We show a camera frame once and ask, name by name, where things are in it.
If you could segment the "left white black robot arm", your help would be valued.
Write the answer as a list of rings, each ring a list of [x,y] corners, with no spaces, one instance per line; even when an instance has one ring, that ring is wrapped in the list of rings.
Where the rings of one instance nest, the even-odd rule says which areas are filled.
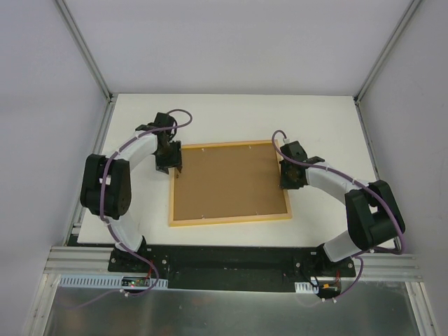
[[[80,203],[105,224],[115,249],[125,254],[123,262],[132,272],[143,271],[149,263],[146,241],[129,211],[132,170],[153,156],[156,171],[181,172],[181,142],[174,137],[192,121],[192,114],[179,108],[157,113],[153,122],[138,126],[110,155],[91,154],[85,161]]]

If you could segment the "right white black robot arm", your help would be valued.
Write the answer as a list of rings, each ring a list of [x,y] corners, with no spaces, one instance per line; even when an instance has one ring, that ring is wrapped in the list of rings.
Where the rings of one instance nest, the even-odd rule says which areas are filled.
[[[279,162],[280,187],[298,190],[310,186],[345,206],[347,229],[316,248],[313,268],[331,276],[350,258],[370,250],[403,253],[405,223],[390,185],[364,182],[332,167],[323,158],[309,157],[298,141],[274,145]]]

